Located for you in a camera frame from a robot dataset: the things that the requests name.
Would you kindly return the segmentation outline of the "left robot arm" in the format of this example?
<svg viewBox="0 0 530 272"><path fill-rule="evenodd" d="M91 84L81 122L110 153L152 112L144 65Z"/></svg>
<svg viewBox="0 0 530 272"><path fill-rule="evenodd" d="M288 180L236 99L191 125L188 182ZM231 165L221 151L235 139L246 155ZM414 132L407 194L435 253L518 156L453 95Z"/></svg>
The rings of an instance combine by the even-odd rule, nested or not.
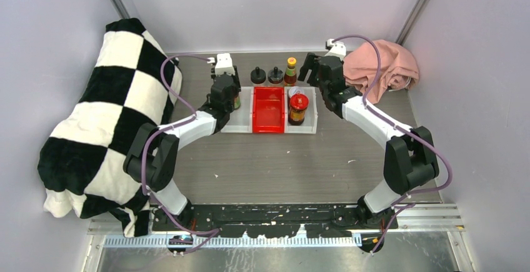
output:
<svg viewBox="0 0 530 272"><path fill-rule="evenodd" d="M160 127L150 123L142 125L129 148L124 172L165 207L169 212L168 223L178 231L187 229L192 221L191 213L186 210L189 200L173 179L178 151L222 130L236 109L240 90L238 76L226 73L214 76L206 102L195 114Z"/></svg>

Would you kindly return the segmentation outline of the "yellow cap sauce bottle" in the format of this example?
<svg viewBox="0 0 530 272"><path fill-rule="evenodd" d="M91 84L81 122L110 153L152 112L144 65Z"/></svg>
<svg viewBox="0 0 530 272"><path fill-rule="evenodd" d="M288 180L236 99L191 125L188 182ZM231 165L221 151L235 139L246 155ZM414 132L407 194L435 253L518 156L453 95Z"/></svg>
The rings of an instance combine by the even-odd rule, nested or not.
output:
<svg viewBox="0 0 530 272"><path fill-rule="evenodd" d="M239 97L239 93L236 93L234 95L234 110L238 110L241 107L241 100Z"/></svg>
<svg viewBox="0 0 530 272"><path fill-rule="evenodd" d="M297 82L296 63L297 63L297 60L294 57L290 57L287 59L287 67L284 72L284 85L285 86L296 85L296 82Z"/></svg>

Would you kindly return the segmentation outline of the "white lid brown sauce jar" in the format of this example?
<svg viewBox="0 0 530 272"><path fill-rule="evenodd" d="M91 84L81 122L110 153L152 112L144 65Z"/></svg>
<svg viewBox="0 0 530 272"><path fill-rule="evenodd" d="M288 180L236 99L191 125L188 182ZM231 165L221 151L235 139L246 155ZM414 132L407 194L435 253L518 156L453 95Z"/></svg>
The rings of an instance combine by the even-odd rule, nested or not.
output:
<svg viewBox="0 0 530 272"><path fill-rule="evenodd" d="M290 87L287 90L287 101L289 101L293 96L297 94L301 94L302 96L306 95L302 87L299 87L299 86Z"/></svg>

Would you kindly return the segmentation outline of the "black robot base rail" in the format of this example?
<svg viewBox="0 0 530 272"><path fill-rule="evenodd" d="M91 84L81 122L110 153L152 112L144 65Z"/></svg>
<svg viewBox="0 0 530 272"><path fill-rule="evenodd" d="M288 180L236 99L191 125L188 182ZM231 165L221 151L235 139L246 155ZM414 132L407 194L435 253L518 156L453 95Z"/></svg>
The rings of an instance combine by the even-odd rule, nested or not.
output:
<svg viewBox="0 0 530 272"><path fill-rule="evenodd" d="M180 219L193 231L218 230L220 238L292 238L300 230L308 238L346 237L354 230L396 229L393 210L361 217L355 204L195 204Z"/></svg>

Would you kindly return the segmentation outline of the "red lid chili sauce jar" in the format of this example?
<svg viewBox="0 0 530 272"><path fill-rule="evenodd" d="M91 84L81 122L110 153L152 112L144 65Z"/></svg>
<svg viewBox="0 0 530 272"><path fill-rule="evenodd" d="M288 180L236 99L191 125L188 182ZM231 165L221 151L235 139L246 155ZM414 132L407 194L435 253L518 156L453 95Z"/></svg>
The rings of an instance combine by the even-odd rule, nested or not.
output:
<svg viewBox="0 0 530 272"><path fill-rule="evenodd" d="M288 122L293 126L300 126L305 120L309 99L305 94L294 94L289 100Z"/></svg>

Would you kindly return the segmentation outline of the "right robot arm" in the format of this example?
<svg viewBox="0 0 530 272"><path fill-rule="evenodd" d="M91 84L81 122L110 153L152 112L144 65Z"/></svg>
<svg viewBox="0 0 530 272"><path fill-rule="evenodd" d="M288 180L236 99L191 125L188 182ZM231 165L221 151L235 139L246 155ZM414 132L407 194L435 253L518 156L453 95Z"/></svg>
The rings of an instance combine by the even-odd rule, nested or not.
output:
<svg viewBox="0 0 530 272"><path fill-rule="evenodd" d="M346 85L337 56L307 53L298 80L318 88L330 112L361 128L384 149L382 181L358 199L353 212L357 225L375 227L400 197L439 175L437 157L424 145L433 141L430 131L400 123L364 102L361 92Z"/></svg>

